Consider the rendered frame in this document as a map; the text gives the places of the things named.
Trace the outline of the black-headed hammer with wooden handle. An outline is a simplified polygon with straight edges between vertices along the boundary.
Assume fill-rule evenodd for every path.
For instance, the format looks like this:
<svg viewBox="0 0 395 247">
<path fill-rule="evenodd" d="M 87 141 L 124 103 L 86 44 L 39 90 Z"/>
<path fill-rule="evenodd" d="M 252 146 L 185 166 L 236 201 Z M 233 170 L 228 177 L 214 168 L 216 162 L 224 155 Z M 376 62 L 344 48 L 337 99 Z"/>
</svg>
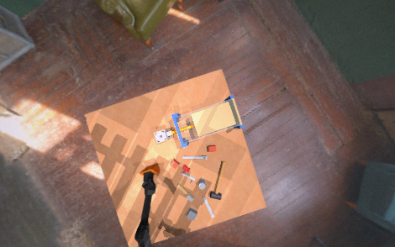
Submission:
<svg viewBox="0 0 395 247">
<path fill-rule="evenodd" d="M 220 187 L 220 183 L 222 181 L 225 163 L 226 163 L 225 161 L 222 162 L 221 170 L 220 170 L 220 173 L 219 173 L 219 179 L 218 179 L 218 183 L 217 183 L 217 186 L 216 186 L 216 190 L 215 190 L 215 192 L 212 192 L 212 191 L 210 192 L 210 197 L 211 198 L 218 199 L 218 200 L 222 199 L 222 193 L 219 193 L 219 187 Z"/>
</svg>

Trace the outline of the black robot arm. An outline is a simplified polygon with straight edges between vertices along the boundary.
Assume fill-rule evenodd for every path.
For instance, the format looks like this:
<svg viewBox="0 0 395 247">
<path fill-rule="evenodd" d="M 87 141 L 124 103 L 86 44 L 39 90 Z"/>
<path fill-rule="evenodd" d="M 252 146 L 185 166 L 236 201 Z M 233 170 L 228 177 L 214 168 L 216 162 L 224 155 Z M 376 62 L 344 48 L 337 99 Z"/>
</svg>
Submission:
<svg viewBox="0 0 395 247">
<path fill-rule="evenodd" d="M 144 180 L 142 187 L 145 189 L 145 201 L 141 214 L 140 225 L 135 232 L 134 239 L 139 247 L 153 247 L 151 237 L 149 235 L 149 213 L 152 196 L 156 193 L 156 185 L 153 181 L 153 173 L 151 171 L 143 172 Z"/>
</svg>

